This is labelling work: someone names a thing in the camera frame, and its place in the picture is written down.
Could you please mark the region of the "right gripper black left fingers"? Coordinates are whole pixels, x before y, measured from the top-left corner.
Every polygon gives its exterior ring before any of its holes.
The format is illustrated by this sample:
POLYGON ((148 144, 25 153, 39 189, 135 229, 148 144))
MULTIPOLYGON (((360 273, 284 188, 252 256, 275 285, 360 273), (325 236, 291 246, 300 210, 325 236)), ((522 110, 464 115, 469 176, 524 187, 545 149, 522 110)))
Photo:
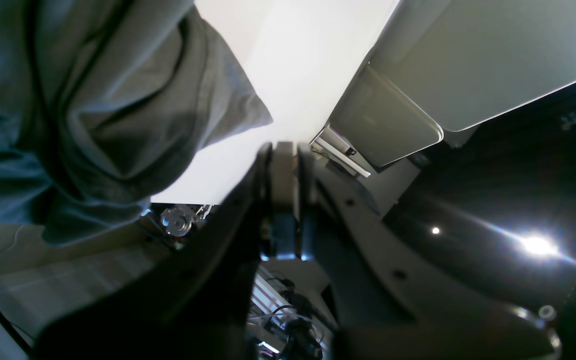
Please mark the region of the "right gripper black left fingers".
POLYGON ((295 259, 294 145, 266 143, 214 217, 178 253, 58 319, 34 360, 255 360, 247 335, 261 261, 295 259))

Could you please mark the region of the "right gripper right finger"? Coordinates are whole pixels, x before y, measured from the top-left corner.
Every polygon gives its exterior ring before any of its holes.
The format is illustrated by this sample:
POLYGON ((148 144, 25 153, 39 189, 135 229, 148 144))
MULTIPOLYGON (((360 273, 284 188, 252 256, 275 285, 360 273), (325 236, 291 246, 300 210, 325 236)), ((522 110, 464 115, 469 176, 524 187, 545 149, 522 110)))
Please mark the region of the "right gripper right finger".
POLYGON ((528 310, 461 283, 409 248, 349 185, 298 145, 300 260, 316 261, 337 306, 333 360, 558 360, 528 310))

